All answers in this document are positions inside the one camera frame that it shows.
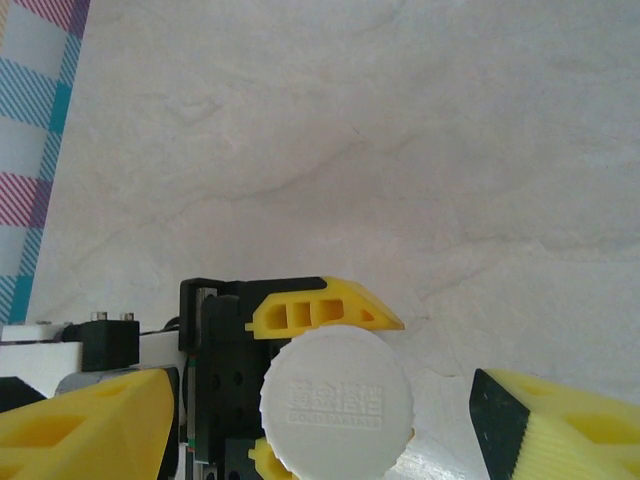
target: white disc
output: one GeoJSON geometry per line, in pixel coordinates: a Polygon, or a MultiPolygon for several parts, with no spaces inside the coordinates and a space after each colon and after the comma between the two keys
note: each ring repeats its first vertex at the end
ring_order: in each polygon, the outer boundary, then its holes
{"type": "Polygon", "coordinates": [[[413,397],[402,367],[360,328],[294,338],[272,361],[261,396],[267,441],[304,480],[380,478],[411,435],[413,397]]]}

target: white marble surface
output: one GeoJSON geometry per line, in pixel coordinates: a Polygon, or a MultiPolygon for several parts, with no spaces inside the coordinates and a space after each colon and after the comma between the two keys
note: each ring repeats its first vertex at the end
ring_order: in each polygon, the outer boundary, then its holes
{"type": "Polygon", "coordinates": [[[30,320],[331,274],[405,321],[392,479],[486,479],[476,367],[640,401],[636,0],[93,2],[30,320]]]}

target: plaid fabric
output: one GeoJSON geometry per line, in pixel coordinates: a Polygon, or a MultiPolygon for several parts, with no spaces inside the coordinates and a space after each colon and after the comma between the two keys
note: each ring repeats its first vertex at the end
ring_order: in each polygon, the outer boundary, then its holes
{"type": "Polygon", "coordinates": [[[23,323],[90,0],[0,0],[0,324],[23,323]]]}

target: pink stripe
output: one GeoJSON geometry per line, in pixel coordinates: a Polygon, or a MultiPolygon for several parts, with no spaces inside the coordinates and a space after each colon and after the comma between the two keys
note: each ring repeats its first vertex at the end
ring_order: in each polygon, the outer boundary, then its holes
{"type": "Polygon", "coordinates": [[[36,15],[69,30],[74,0],[14,0],[36,15]]]}
{"type": "Polygon", "coordinates": [[[38,181],[12,173],[0,173],[0,225],[27,227],[38,181]]]}

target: white plastic piece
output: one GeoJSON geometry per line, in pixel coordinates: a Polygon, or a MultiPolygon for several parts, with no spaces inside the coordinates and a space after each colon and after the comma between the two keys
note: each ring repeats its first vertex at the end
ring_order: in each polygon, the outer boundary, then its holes
{"type": "Polygon", "coordinates": [[[261,396],[267,441],[304,480],[380,478],[412,433],[401,365],[386,343],[356,327],[294,338],[272,361],[261,396]]]}

